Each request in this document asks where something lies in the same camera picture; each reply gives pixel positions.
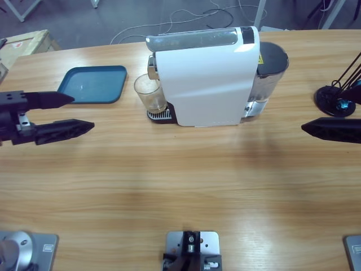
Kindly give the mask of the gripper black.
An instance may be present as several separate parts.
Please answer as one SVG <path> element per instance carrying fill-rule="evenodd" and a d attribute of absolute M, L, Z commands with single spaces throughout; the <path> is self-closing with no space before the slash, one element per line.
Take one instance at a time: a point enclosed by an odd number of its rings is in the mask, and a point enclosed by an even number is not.
<path fill-rule="evenodd" d="M 36 126 L 27 117 L 29 110 L 59 108 L 73 101 L 73 97 L 57 91 L 1 92 L 1 143 L 44 145 L 89 132 L 95 126 L 89 121 L 69 119 Z"/>

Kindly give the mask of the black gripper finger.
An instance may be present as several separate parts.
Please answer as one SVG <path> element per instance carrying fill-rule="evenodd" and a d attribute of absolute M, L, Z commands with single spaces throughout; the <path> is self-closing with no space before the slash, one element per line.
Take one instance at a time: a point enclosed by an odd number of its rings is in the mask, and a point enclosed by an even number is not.
<path fill-rule="evenodd" d="M 356 104 L 361 104 L 361 85 L 350 87 L 347 90 L 344 90 L 339 98 L 346 99 Z"/>
<path fill-rule="evenodd" d="M 360 144 L 360 119 L 321 117 L 301 125 L 301 129 L 326 141 Z"/>

